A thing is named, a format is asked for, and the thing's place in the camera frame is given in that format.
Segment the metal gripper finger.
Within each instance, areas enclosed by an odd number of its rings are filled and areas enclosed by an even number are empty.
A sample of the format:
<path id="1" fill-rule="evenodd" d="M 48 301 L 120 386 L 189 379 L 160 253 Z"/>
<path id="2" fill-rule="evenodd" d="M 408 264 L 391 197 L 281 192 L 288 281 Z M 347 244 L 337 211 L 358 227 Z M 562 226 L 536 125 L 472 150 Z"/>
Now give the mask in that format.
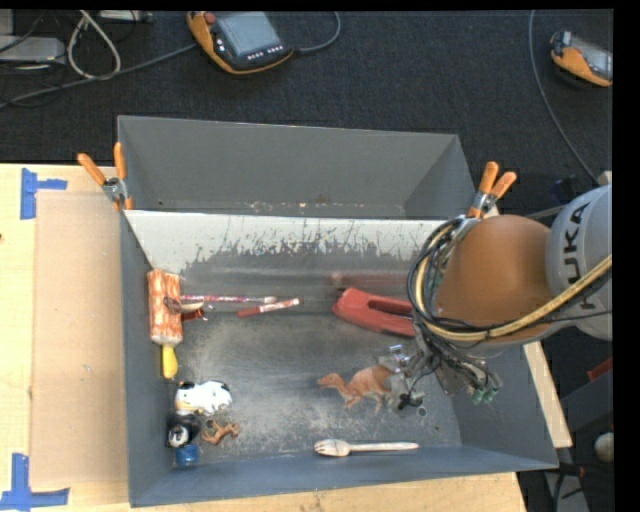
<path id="1" fill-rule="evenodd" d="M 392 373 L 413 373 L 417 364 L 416 352 L 407 349 L 403 344 L 389 346 L 377 357 L 377 364 Z"/>
<path id="2" fill-rule="evenodd" d="M 391 378 L 391 409 L 400 417 L 425 417 L 425 394 L 416 391 L 404 377 Z"/>

